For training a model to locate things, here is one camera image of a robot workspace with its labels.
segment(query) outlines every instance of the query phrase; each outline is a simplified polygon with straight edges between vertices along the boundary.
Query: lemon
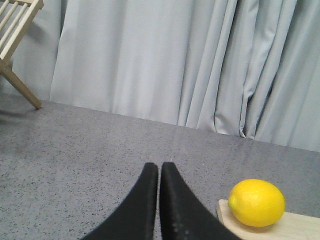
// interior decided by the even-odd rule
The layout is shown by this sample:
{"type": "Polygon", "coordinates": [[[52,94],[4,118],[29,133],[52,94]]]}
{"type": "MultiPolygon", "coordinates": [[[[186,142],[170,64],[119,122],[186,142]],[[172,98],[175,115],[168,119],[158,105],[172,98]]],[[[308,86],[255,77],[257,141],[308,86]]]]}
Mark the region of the lemon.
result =
{"type": "Polygon", "coordinates": [[[268,181],[246,179],[233,187],[228,205],[241,223],[251,227],[265,227],[282,217],[285,197],[268,181]]]}

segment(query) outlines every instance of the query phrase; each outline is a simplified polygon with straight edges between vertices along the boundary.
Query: cutting board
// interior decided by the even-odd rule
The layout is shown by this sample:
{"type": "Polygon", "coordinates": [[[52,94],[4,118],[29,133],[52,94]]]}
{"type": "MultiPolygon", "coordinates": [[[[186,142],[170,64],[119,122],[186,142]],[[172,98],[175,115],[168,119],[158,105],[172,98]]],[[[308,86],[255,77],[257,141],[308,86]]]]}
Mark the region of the cutting board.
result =
{"type": "Polygon", "coordinates": [[[276,223],[250,227],[232,214],[228,201],[221,199],[216,208],[219,221],[243,240],[320,240],[320,218],[285,212],[276,223]]]}

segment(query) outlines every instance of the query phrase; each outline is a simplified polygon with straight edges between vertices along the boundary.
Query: gray curtain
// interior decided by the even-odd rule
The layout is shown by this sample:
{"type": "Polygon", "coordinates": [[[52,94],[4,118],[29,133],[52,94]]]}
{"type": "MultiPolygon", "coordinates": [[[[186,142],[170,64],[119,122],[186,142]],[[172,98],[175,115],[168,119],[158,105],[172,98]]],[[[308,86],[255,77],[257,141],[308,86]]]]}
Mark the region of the gray curtain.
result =
{"type": "Polygon", "coordinates": [[[320,151],[320,1],[44,3],[13,63],[39,98],[320,151]]]}

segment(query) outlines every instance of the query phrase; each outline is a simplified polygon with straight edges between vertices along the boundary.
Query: wooden chair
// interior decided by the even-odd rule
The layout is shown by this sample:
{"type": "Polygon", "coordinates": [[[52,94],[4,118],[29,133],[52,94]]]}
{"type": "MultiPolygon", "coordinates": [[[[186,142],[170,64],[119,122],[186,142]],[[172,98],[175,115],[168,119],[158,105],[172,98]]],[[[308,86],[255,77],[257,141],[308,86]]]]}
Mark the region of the wooden chair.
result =
{"type": "Polygon", "coordinates": [[[0,0],[0,2],[3,2],[0,7],[0,73],[36,109],[40,109],[41,102],[12,71],[10,59],[38,10],[44,6],[43,0],[0,0]]]}

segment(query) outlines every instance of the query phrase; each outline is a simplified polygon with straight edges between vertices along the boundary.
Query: curtain fold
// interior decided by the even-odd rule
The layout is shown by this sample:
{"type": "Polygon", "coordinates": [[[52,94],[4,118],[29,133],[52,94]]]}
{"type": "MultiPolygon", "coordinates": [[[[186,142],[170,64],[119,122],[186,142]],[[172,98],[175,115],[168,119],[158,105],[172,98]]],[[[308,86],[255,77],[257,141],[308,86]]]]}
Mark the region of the curtain fold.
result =
{"type": "Polygon", "coordinates": [[[318,0],[44,4],[13,56],[40,99],[320,151],[318,0]]]}

